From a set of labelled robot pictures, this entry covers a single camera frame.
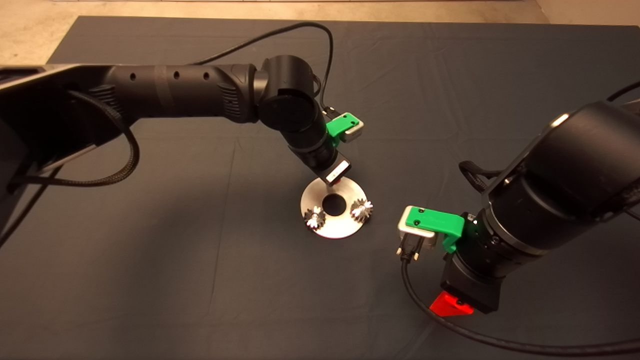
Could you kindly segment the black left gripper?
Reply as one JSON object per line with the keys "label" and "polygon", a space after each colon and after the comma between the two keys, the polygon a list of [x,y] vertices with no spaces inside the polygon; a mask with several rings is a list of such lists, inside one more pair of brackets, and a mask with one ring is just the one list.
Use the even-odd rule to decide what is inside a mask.
{"label": "black left gripper", "polygon": [[341,191],[340,180],[352,168],[352,163],[340,152],[334,153],[334,157],[327,164],[311,167],[311,171],[318,179],[327,185],[327,191]]}

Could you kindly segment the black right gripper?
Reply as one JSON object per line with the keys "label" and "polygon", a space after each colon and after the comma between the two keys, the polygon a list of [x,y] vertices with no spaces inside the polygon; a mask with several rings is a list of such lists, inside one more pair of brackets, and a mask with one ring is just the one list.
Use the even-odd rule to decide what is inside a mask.
{"label": "black right gripper", "polygon": [[441,292],[429,306],[439,317],[467,316],[474,309],[489,314],[499,309],[503,278],[478,275],[457,254],[443,256]]}

